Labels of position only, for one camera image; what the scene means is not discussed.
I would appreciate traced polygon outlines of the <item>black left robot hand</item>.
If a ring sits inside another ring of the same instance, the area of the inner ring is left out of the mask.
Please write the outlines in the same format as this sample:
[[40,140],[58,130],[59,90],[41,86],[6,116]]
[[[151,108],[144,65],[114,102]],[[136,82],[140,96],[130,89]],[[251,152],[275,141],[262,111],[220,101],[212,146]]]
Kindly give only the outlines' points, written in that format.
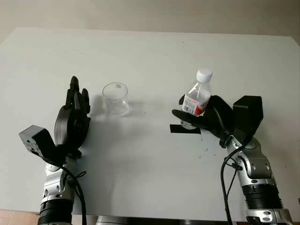
[[79,89],[79,81],[73,76],[67,90],[66,103],[60,108],[54,125],[56,148],[64,155],[80,158],[79,151],[90,125],[90,101],[86,88]]

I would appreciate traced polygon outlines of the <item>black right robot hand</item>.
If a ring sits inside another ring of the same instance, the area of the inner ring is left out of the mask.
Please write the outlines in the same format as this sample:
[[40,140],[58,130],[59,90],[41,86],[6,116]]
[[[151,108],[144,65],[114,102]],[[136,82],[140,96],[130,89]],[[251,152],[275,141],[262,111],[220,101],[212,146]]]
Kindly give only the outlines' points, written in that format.
[[173,109],[172,114],[193,127],[211,132],[220,139],[222,148],[226,148],[227,139],[233,134],[233,110],[218,95],[210,97],[202,116],[196,117],[177,109]]

